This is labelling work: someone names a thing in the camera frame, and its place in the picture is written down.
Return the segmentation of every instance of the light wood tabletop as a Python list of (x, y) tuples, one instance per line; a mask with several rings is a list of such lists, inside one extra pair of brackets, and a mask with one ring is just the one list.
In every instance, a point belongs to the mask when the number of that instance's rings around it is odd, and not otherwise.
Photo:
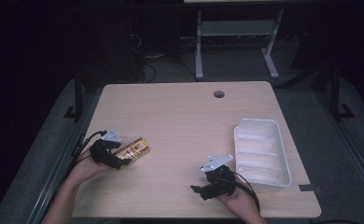
[[(215, 91), (223, 91), (216, 98)], [(321, 213), (280, 106), (268, 82), (118, 84), (104, 88), (87, 136), (116, 128), (122, 147), (142, 137), (150, 152), (122, 170), (83, 183), (73, 217), (235, 217), (216, 199), (204, 201), (190, 185), (205, 186), (200, 170), (209, 155), (234, 155), (241, 119), (278, 123), (292, 182), (253, 184), (264, 217)], [(235, 161), (227, 164), (235, 170)]]

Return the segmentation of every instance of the human hand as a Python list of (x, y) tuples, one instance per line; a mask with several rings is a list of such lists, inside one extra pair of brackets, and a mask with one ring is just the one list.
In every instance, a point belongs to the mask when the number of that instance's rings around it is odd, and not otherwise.
[[(247, 186), (247, 184), (243, 183), (238, 176), (236, 176), (235, 181)], [(235, 188), (233, 194), (223, 194), (217, 198), (245, 223), (267, 223), (260, 215), (254, 199), (242, 189)]]
[(88, 148), (77, 158), (77, 164), (67, 177), (67, 180), (73, 181), (75, 184), (81, 184), (98, 173), (111, 169), (107, 165), (96, 163), (92, 159), (90, 149)]

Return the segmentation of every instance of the white plastic container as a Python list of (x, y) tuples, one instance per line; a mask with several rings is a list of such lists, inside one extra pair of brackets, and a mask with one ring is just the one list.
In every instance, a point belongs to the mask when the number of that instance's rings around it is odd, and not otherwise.
[(287, 187), (290, 172), (278, 124), (242, 119), (234, 129), (236, 172), (249, 183)]

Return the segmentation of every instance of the person's right hand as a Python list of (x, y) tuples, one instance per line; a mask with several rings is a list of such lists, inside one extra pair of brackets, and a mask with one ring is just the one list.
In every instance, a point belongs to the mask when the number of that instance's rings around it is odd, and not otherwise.
[[(236, 176), (235, 180), (240, 184), (246, 185), (238, 176)], [(232, 195), (223, 194), (217, 198), (245, 223), (267, 223), (260, 215), (254, 199), (242, 189), (235, 188)]]

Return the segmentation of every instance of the person's left hand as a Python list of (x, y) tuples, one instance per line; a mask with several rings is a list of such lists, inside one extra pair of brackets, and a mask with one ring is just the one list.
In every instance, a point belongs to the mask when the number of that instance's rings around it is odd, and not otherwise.
[(68, 179), (73, 180), (75, 183), (81, 184), (102, 171), (112, 169), (107, 165), (96, 163), (90, 154), (91, 152), (89, 148), (80, 154), (80, 156), (77, 158), (77, 164), (75, 165), (71, 174), (69, 174)]

